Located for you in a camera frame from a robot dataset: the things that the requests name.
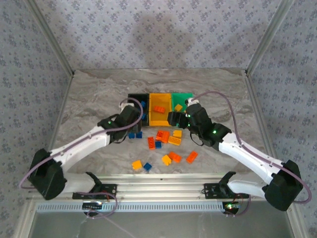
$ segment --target blue lego brick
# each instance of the blue lego brick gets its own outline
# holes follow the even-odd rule
[[[162,142],[156,141],[156,142],[155,142],[155,148],[156,148],[156,149],[162,148]]]
[[[133,139],[133,138],[135,138],[135,135],[134,135],[134,133],[129,133],[128,137],[129,137],[129,139]]]
[[[140,132],[138,132],[137,134],[136,134],[136,136],[137,136],[137,138],[142,138],[142,132],[140,131]]]
[[[146,171],[149,171],[151,168],[152,168],[152,165],[150,165],[149,163],[146,163],[143,168],[146,170]]]

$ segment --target patterned wallpaper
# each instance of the patterned wallpaper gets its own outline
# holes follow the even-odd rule
[[[317,3],[297,0],[252,79],[280,159],[295,161],[313,192],[313,200],[302,208],[317,238],[316,65]]]
[[[69,77],[22,0],[0,9],[0,237],[8,238],[24,203],[17,185],[52,137]]]
[[[36,0],[73,69],[246,68],[280,0]]]

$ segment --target cable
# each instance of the cable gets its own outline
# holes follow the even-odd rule
[[[263,162],[266,162],[266,163],[268,163],[268,164],[272,164],[273,166],[277,167],[277,168],[280,169],[280,170],[283,170],[284,172],[288,173],[290,176],[292,176],[293,178],[295,178],[298,182],[300,182],[300,183],[303,185],[303,187],[307,190],[308,198],[307,198],[306,200],[304,200],[304,201],[294,201],[294,202],[295,202],[295,203],[299,203],[299,204],[309,203],[309,202],[311,201],[311,199],[312,199],[312,192],[311,192],[310,188],[308,187],[308,185],[307,185],[300,177],[298,177],[298,176],[297,176],[296,174],[294,174],[293,172],[291,172],[291,171],[289,171],[289,170],[283,168],[282,166],[280,166],[280,165],[278,165],[278,164],[276,164],[276,163],[271,163],[270,160],[267,160],[267,159],[263,158],[262,156],[260,156],[260,155],[258,155],[258,154],[256,154],[256,153],[254,153],[254,152],[251,151],[248,147],[246,147],[244,144],[242,144],[242,141],[241,141],[240,136],[239,136],[239,133],[238,133],[237,121],[236,121],[236,118],[235,118],[235,115],[234,115],[234,112],[233,112],[232,105],[231,105],[230,101],[228,100],[228,98],[227,98],[223,93],[220,93],[220,92],[218,92],[218,91],[209,90],[209,91],[207,91],[207,92],[205,92],[205,93],[199,94],[198,96],[194,97],[193,100],[196,100],[196,99],[200,98],[201,96],[206,95],[206,94],[208,94],[208,93],[218,94],[218,95],[222,96],[222,97],[226,100],[226,102],[227,102],[227,104],[228,104],[228,106],[229,106],[229,108],[230,108],[230,111],[231,111],[231,115],[232,115],[232,119],[233,119],[233,124],[234,124],[234,130],[235,130],[235,133],[236,133],[236,136],[237,136],[237,141],[239,142],[239,144],[241,145],[241,147],[242,147],[243,149],[245,149],[247,152],[249,152],[251,155],[253,155],[253,156],[255,156],[256,158],[258,158],[259,160],[261,160],[261,161],[263,161]]]
[[[114,201],[115,201],[115,205],[114,205],[114,208],[109,212],[109,213],[107,213],[107,214],[105,214],[105,215],[102,215],[102,216],[94,216],[94,217],[91,217],[91,216],[89,216],[89,214],[91,213],[91,212],[96,212],[96,213],[98,213],[98,214],[101,214],[101,212],[99,212],[99,211],[97,211],[97,210],[94,210],[94,209],[91,209],[91,210],[89,210],[89,212],[87,212],[87,218],[89,218],[89,219],[99,219],[99,218],[105,218],[107,221],[109,221],[110,223],[112,223],[113,225],[115,225],[116,227],[118,227],[120,230],[122,230],[123,232],[125,232],[125,233],[127,233],[129,236],[131,236],[132,238],[136,238],[134,235],[132,235],[131,233],[129,233],[126,229],[124,229],[124,228],[122,228],[121,226],[119,226],[117,223],[115,223],[114,221],[112,221],[112,220],[110,220],[109,218],[108,218],[108,216],[110,216],[110,215],[112,215],[115,211],[116,211],[116,209],[117,209],[117,207],[118,207],[118,200],[117,200],[117,198],[114,196],[114,195],[112,195],[111,193],[108,193],[108,192],[78,192],[79,194],[81,194],[81,195],[107,195],[107,196],[110,196],[110,197],[112,197],[113,199],[114,199]]]
[[[190,138],[192,139],[192,141],[193,141],[196,145],[199,145],[199,146],[203,146],[203,145],[204,145],[203,142],[202,142],[201,144],[198,144],[198,143],[193,139],[193,134],[192,134],[192,133],[190,133],[189,136],[190,136]]]
[[[247,213],[247,211],[248,211],[249,208],[250,208],[250,205],[251,205],[251,195],[249,195],[249,199],[248,199],[247,206],[246,206],[246,208],[245,208],[242,212],[240,212],[239,214],[233,214],[233,213],[231,213],[231,212],[226,211],[226,213],[227,213],[228,215],[233,216],[233,217],[239,217],[239,216],[242,216],[242,215],[244,215],[244,214]]]
[[[243,196],[241,195],[241,193],[237,193],[235,196],[234,196],[234,199],[232,200],[232,202],[231,203],[234,203],[234,201],[237,199],[237,197],[240,197],[241,198],[241,200],[242,200],[242,202],[241,202],[241,205],[243,204]]]
[[[114,144],[121,144],[121,143],[125,140],[126,137],[127,137],[127,136],[125,136],[125,137],[123,138],[123,140],[121,140],[121,141],[114,141]]]
[[[121,105],[124,101],[127,101],[127,100],[132,100],[132,101],[136,102],[136,103],[139,105],[139,107],[140,107],[140,116],[139,116],[139,118],[138,118],[135,122],[131,123],[130,125],[123,126],[123,127],[112,128],[112,129],[106,129],[106,130],[102,130],[102,131],[95,132],[95,133],[91,134],[91,137],[86,136],[86,137],[84,137],[84,138],[82,138],[82,139],[76,141],[74,144],[71,144],[70,146],[68,146],[68,147],[65,148],[64,150],[62,150],[62,151],[60,151],[60,152],[58,152],[58,153],[56,153],[56,154],[54,154],[54,155],[49,156],[48,158],[42,160],[42,161],[39,162],[37,165],[35,165],[34,167],[32,167],[32,168],[29,170],[29,172],[26,173],[26,175],[23,177],[23,179],[22,179],[22,180],[20,181],[20,183],[19,183],[19,188],[22,188],[22,189],[34,189],[34,187],[24,187],[24,186],[22,186],[23,183],[25,182],[25,180],[31,175],[31,173],[33,173],[39,166],[45,164],[47,161],[53,159],[53,158],[56,157],[56,156],[59,156],[61,153],[65,153],[66,151],[68,151],[68,150],[70,150],[71,148],[75,147],[76,145],[78,145],[78,144],[84,142],[85,140],[88,140],[88,139],[90,139],[90,138],[92,138],[92,137],[94,137],[94,136],[96,136],[96,135],[102,134],[102,133],[107,133],[107,132],[111,132],[111,131],[126,130],[126,129],[130,128],[130,127],[135,126],[135,125],[142,119],[143,107],[142,107],[141,103],[140,103],[138,100],[134,99],[134,98],[126,98],[126,99],[124,99],[123,101],[120,102],[120,105]]]

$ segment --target lego brick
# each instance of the lego brick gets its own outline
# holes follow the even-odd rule
[[[135,138],[135,134],[134,133],[129,133],[128,137],[129,137],[129,139],[134,139]]]
[[[134,161],[134,162],[132,163],[132,168],[133,168],[134,170],[138,170],[138,169],[142,168],[141,160]]]
[[[191,164],[195,158],[198,156],[198,153],[196,151],[192,151],[189,156],[187,157],[186,161]]]
[[[179,163],[182,159],[182,157],[174,152],[170,152],[168,155],[173,161]]]
[[[136,133],[136,137],[137,137],[138,139],[141,139],[141,138],[142,138],[142,132],[140,131],[140,132]]]
[[[164,131],[161,141],[162,141],[163,143],[167,143],[167,142],[168,142],[168,139],[169,139],[169,131]]]
[[[174,136],[170,136],[168,138],[168,142],[172,145],[180,145],[180,143],[182,142],[181,139],[177,138],[177,137],[174,137]]]
[[[182,106],[183,108],[181,109],[180,112],[184,112],[187,108],[185,104],[185,100],[188,98],[192,98],[193,94],[192,93],[172,93],[172,108],[174,109],[177,104]]]
[[[165,108],[164,107],[160,107],[160,106],[154,106],[154,112],[164,113],[165,112]]]
[[[148,144],[149,144],[149,149],[150,150],[154,150],[155,149],[154,137],[148,137]]]
[[[162,142],[156,141],[156,142],[155,142],[155,148],[156,148],[156,149],[162,148]]]
[[[177,104],[177,105],[175,106],[175,108],[174,108],[174,111],[176,111],[176,112],[181,112],[182,109],[183,109],[183,107],[182,107],[181,105]]]
[[[165,108],[164,113],[155,112],[155,106]],[[150,93],[149,108],[150,126],[170,126],[167,121],[168,113],[172,111],[172,101],[170,93]]]
[[[162,161],[166,166],[169,166],[172,163],[172,160],[169,158],[168,155],[164,155],[162,157]]]
[[[173,136],[177,138],[182,138],[182,131],[181,130],[175,130],[173,132]]]
[[[162,141],[163,133],[164,133],[164,131],[159,130],[155,140]]]
[[[135,94],[128,94],[128,97],[138,100],[141,103],[141,105],[142,105],[142,102],[145,103],[144,106],[142,105],[143,113],[146,115],[142,119],[142,126],[149,125],[150,95],[148,93],[135,93]],[[136,102],[134,102],[132,100],[128,100],[128,102],[133,103],[136,108],[140,109],[139,105]]]
[[[143,168],[146,170],[146,171],[149,171],[151,168],[152,168],[152,165],[150,165],[149,163],[146,163]]]

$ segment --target metal bracket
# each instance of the metal bracket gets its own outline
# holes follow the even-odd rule
[[[117,185],[116,184],[101,184],[100,191],[99,192],[107,192],[112,194],[113,196],[116,196],[117,194]],[[112,197],[107,195],[81,195],[79,193],[73,193],[74,200],[114,200]]]
[[[248,194],[241,193],[239,197],[232,191],[224,193],[219,183],[205,183],[202,193],[205,195],[205,199],[234,199],[234,198],[249,198]]]

